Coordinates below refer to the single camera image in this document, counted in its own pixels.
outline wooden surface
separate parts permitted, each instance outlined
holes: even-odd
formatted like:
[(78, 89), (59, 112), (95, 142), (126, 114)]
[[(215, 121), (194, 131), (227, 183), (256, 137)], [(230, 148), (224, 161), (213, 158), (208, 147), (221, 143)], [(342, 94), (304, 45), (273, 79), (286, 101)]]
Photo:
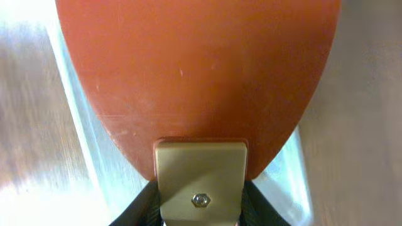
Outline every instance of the wooden surface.
[(400, 1), (344, 2), (300, 123), (315, 225), (401, 225)]
[[(402, 8), (360, 2), (300, 123), (315, 225), (402, 222)], [(0, 225), (102, 225), (46, 31), (0, 19)]]

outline metal screw head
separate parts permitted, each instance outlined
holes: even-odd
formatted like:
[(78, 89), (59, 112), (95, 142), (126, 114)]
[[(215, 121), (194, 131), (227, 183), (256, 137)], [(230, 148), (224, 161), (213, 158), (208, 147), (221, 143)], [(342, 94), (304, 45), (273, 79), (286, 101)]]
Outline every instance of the metal screw head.
[(211, 199), (208, 197), (207, 194), (196, 194), (193, 196), (191, 202), (194, 204), (195, 207), (207, 207)]

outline red paddle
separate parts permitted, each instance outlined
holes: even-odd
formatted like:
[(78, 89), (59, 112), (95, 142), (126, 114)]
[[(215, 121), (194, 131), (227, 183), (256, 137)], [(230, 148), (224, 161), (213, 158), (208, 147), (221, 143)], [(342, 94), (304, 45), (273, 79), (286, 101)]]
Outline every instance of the red paddle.
[(245, 139), (253, 179), (314, 93), (340, 1), (60, 0), (57, 8), (87, 98), (146, 179), (155, 178), (153, 143), (162, 137)]

